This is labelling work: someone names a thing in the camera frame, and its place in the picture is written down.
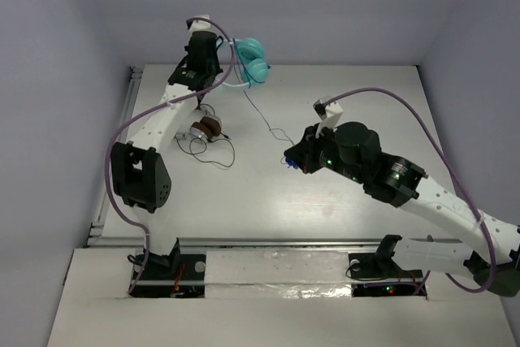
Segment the teal white headphones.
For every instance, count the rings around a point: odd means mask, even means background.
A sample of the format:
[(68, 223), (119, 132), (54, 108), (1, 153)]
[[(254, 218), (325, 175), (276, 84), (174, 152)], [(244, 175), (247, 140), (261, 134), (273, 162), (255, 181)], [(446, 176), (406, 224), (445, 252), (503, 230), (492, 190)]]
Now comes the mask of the teal white headphones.
[(265, 60), (265, 53), (262, 44), (254, 38), (224, 40), (223, 44), (228, 44), (234, 49), (236, 61), (242, 66), (239, 76), (241, 83), (231, 84), (223, 82), (223, 85), (230, 88), (251, 88), (266, 83), (271, 66)]

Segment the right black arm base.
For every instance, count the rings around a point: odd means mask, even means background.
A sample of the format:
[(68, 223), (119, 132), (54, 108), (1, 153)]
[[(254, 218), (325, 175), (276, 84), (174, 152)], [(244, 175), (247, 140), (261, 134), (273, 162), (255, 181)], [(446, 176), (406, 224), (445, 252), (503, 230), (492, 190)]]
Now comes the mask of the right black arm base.
[(375, 252), (349, 255), (345, 275), (353, 281), (353, 297), (427, 297), (420, 270), (404, 270), (393, 260), (399, 235), (387, 235)]

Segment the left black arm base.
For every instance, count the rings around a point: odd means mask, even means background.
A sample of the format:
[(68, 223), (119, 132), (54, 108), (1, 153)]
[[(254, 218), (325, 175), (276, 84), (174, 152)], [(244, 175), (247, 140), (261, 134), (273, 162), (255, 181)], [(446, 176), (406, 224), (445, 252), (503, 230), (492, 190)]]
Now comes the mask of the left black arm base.
[(133, 266), (129, 295), (135, 298), (204, 298), (205, 253), (182, 253), (176, 242), (168, 255), (150, 254), (141, 276), (143, 252), (129, 254)]

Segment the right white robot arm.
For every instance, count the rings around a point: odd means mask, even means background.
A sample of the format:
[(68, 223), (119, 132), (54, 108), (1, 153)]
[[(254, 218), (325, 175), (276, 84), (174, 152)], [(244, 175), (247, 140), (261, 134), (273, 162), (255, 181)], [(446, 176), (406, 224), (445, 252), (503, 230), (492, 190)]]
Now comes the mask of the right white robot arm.
[(384, 153), (377, 132), (349, 122), (321, 135), (316, 126), (284, 151), (289, 166), (305, 174), (326, 168), (362, 186), (372, 199), (417, 215), (454, 242), (405, 239), (387, 234), (373, 253), (356, 255), (351, 275), (387, 280), (407, 271), (437, 271), (471, 278), (501, 297), (519, 292), (519, 228), (478, 211), (449, 192), (423, 168)]

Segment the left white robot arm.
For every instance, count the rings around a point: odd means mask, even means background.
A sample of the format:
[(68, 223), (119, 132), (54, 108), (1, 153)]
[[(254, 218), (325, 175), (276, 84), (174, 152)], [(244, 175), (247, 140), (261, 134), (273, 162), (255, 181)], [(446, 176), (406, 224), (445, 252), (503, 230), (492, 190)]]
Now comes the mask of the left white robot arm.
[(159, 210), (167, 203), (172, 188), (162, 152), (182, 133), (198, 141), (212, 141), (222, 134), (220, 118), (200, 109), (201, 97), (177, 103), (173, 100), (214, 83), (222, 72), (217, 40), (218, 36), (210, 31), (192, 34), (185, 47), (187, 55), (167, 81), (160, 100), (165, 106), (153, 113), (126, 143), (116, 142), (110, 152), (114, 192), (148, 228), (149, 261), (162, 277), (172, 277), (180, 270), (173, 218)]

